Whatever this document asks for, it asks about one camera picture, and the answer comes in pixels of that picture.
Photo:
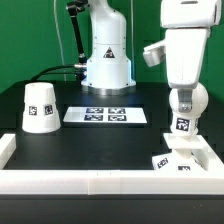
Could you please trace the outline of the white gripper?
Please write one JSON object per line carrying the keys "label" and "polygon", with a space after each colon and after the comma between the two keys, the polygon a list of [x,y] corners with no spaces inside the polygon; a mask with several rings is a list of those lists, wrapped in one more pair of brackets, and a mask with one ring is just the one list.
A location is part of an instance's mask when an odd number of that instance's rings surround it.
{"label": "white gripper", "polygon": [[209,28],[168,29],[165,33],[168,84],[178,90],[178,110],[192,110],[192,93],[199,81]]}

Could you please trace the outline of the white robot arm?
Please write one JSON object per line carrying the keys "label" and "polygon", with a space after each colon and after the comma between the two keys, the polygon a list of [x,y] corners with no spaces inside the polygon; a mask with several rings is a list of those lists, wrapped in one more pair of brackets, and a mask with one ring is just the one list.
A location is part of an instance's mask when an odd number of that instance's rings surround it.
{"label": "white robot arm", "polygon": [[[131,62],[126,56],[126,19],[107,0],[87,0],[92,22],[92,55],[82,85],[112,94],[133,86]],[[193,110],[193,91],[211,27],[221,19],[222,0],[162,0],[160,24],[165,39],[144,48],[148,66],[166,62],[169,86],[177,91],[175,108]]]}

